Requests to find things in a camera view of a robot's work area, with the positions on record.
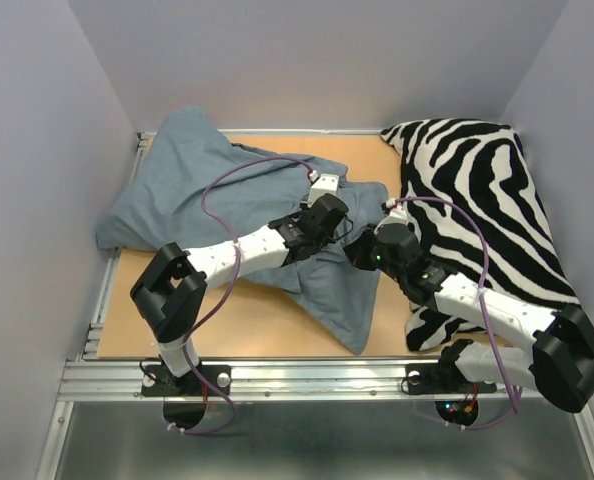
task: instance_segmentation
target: white wall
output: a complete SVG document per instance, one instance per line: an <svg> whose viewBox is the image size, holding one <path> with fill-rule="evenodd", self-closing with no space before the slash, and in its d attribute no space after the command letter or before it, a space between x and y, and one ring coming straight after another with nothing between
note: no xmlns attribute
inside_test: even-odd
<svg viewBox="0 0 594 480"><path fill-rule="evenodd" d="M498 118L565 0L69 0L126 112L154 131Z"/></svg>
<svg viewBox="0 0 594 480"><path fill-rule="evenodd" d="M134 129L64 0L0 1L0 478L34 478Z"/></svg>
<svg viewBox="0 0 594 480"><path fill-rule="evenodd" d="M594 0L570 0L504 119L522 135L564 270L594 322Z"/></svg>

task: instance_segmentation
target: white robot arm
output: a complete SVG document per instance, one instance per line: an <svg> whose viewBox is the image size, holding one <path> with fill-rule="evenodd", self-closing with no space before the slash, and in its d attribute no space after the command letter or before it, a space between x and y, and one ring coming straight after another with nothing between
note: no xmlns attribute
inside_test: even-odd
<svg viewBox="0 0 594 480"><path fill-rule="evenodd" d="M171 243L157 252L130 296L155 336L168 377L180 379L191 370L184 344L192 364L200 363L189 334L206 292L233 277L236 249L241 253L241 276L305 260L334 242L335 229L348 207L333 194L337 182L329 177L322 175L313 184L303 210L271 221L239 238L237 244L227 241L182 250Z"/></svg>
<svg viewBox="0 0 594 480"><path fill-rule="evenodd" d="M577 413L594 393L594 327L578 307L554 312L490 289L480 291L465 275L421 251L408 229L405 209L396 205L377 226L347 247L353 264L379 269L398 282L411 301L485 328L480 295L496 334L514 347L499 348L510 382L538 390L557 407ZM501 383L490 346L458 340L436 365L419 365L409 394L454 391L460 382Z"/></svg>

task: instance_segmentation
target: black and white striped fabric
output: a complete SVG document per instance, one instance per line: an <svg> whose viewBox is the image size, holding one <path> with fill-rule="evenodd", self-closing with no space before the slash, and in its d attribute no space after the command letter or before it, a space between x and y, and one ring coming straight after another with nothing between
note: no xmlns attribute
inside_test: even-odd
<svg viewBox="0 0 594 480"><path fill-rule="evenodd" d="M422 120L388 128L382 138L402 157L402 197L449 200L481 228L490 253L487 287L553 309L578 304L553 247L521 142L510 126ZM476 282L483 254L468 223L445 205L405 205L422 249ZM457 331L476 330L463 319L411 308L406 340L412 351L436 347Z"/></svg>

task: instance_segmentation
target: wooden platform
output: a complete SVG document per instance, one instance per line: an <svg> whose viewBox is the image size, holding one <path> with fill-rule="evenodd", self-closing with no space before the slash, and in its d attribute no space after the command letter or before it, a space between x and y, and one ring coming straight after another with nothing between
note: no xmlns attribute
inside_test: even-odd
<svg viewBox="0 0 594 480"><path fill-rule="evenodd" d="M318 155L348 165L348 178L381 182L391 196L400 191L399 157L373 136L238 136L234 143L282 153ZM100 358L155 356L157 348L129 291L152 253L121 253L97 355ZM202 313L221 298L223 288L204 299ZM410 317L408 300L397 284L382 275L377 291L366 356L406 355L404 326ZM194 335L202 356L327 357L351 353L283 291L240 280L220 312Z"/></svg>

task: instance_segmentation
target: gray-blue fabric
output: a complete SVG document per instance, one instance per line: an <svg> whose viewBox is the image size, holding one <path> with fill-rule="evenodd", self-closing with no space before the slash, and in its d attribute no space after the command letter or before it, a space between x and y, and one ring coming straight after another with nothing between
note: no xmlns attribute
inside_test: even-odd
<svg viewBox="0 0 594 480"><path fill-rule="evenodd" d="M133 182L99 223L99 248L157 250L170 242L189 248L229 240L224 228L201 210L204 188L237 165L272 155L275 153L231 144L198 107L171 114ZM348 182L345 165L309 155L291 156L308 162L320 174L339 175L338 195L348 205L354 229L306 261L245 278L282 288L359 354L368 340L379 274L353 268L343 247L356 240L366 224L383 218L380 205L387 198L386 188L379 183ZM243 236L298 211L310 188L306 173L304 166L288 161L255 165L211 190L207 204ZM337 233L349 229L350 223L344 221Z"/></svg>

